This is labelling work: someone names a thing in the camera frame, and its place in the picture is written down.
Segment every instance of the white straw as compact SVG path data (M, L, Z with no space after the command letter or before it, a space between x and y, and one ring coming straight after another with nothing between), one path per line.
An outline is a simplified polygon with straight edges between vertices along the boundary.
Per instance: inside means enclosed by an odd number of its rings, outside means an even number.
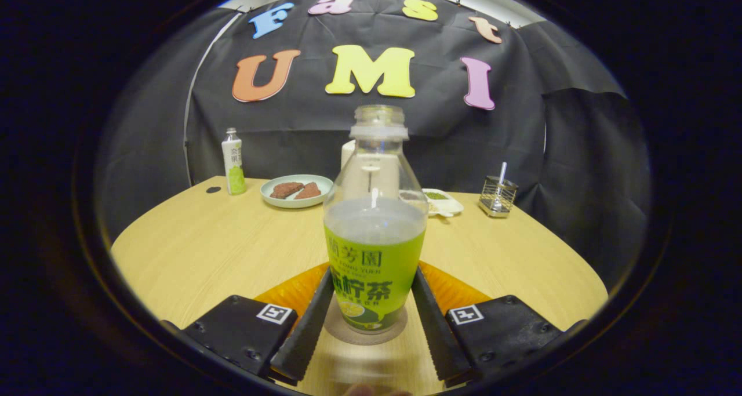
M501 167L501 169L500 169L500 180L499 180L498 184L505 185L505 169L507 169L507 168L508 168L508 163L506 163L506 161L503 161L503 167ZM498 195L498 197L499 197L499 195L500 195L500 193L501 193L502 190L503 190L503 188L501 188L501 187L498 187L497 188L497 195Z

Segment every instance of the clear plastic bottle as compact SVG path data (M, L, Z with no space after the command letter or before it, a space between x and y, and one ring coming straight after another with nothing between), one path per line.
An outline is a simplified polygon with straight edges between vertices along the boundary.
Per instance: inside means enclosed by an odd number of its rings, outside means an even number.
M417 270L427 199L402 153L409 139L395 106L355 110L355 151L324 202L332 280L344 319L359 332L392 327Z
M237 130L227 129L227 137L222 141L224 155L224 172L227 176L227 192L230 195L244 193L245 175L242 171L242 140L237 136Z

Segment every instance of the finger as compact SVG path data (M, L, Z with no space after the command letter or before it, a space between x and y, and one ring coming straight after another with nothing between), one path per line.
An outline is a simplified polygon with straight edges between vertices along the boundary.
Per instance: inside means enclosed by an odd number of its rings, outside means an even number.
M367 384L355 384L343 394L343 396L373 396L373 387Z
M413 396L412 393L403 390L390 391L390 393L384 394L384 396Z

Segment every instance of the foam letter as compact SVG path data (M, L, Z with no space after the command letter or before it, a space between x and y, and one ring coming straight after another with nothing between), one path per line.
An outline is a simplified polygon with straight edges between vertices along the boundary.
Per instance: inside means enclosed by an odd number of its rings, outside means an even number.
M488 41L494 42L496 44L503 43L503 39L496 36L493 32L497 31L497 27L493 24L488 23L487 19L470 16L469 21L472 21L477 26L477 32L479 32L479 34L485 37L485 39L487 39Z
M252 38L258 39L263 35L268 34L268 32L273 32L280 28L283 24L280 21L283 21L289 15L286 11L293 7L293 3L284 3L277 8L268 10L265 13L260 13L260 15L250 19L251 23L255 25L255 34Z
M461 62L466 64L469 75L469 93L464 96L464 102L466 105L491 111L495 108L495 103L490 99L490 83L487 81L487 73L492 68L484 61L469 57L462 57Z
M410 59L415 52L406 48L387 48L376 61L360 45L339 45L332 48L337 54L332 82L325 86L331 95L347 95L355 90L350 82L350 73L364 93L371 92L379 77L384 81L379 85L379 93L385 96L413 97L415 89L410 85Z
M353 0L320 0L317 5L310 8L310 15L321 15L331 13L339 15L340 13L350 12L350 4Z
M402 13L410 18L434 21L438 18L438 14L435 12L437 9L434 4L425 2L425 0L405 0L405 8L402 8Z
M268 84L261 87L255 87L252 84L255 79L257 66L265 60L265 55L256 55L247 57L237 63L237 75L234 77L232 85L232 95L241 102L254 102L256 100L265 100L283 89L286 79L289 76L291 62L301 52L299 50L286 50L285 52L276 52L273 58L276 60L276 66L273 69L273 77Z

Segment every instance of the black curtain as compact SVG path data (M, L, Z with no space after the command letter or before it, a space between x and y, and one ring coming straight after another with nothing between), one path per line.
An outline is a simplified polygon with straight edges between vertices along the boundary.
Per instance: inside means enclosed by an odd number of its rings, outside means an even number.
M318 0L281 0L244 14L217 8L160 48L122 95L104 135L97 186L112 238L191 184L223 175L227 127L243 139L246 177L334 179L354 109L386 103L405 110L405 155L424 187L481 192L485 176L507 161L508 179L519 184L517 205L578 251L607 288L615 285L642 245L650 190L644 136L620 85L588 48L548 21L514 29L446 0L425 0L438 18L424 21L405 16L403 1L354 0L348 13L320 16L307 13ZM285 2L294 7L282 26L254 39L249 20ZM503 43L485 40L470 16L496 26ZM372 60L390 47L413 50L415 97L359 87L326 94L338 45L360 45ZM262 85L273 74L272 55L288 49L301 54L280 92L258 102L233 98L238 61L267 56L254 77ZM461 57L491 66L493 110L464 102Z

